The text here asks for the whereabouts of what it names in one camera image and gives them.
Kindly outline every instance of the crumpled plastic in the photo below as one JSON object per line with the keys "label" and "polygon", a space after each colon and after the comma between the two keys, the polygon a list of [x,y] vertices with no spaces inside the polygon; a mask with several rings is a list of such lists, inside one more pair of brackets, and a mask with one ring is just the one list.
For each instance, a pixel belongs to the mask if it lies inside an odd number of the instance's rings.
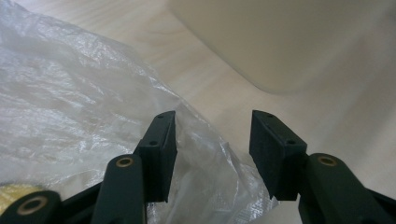
{"label": "crumpled plastic", "polygon": [[277,205],[257,170],[131,48],[0,1],[0,185],[73,196],[169,110],[175,171],[169,203],[149,204],[148,223],[249,223]]}

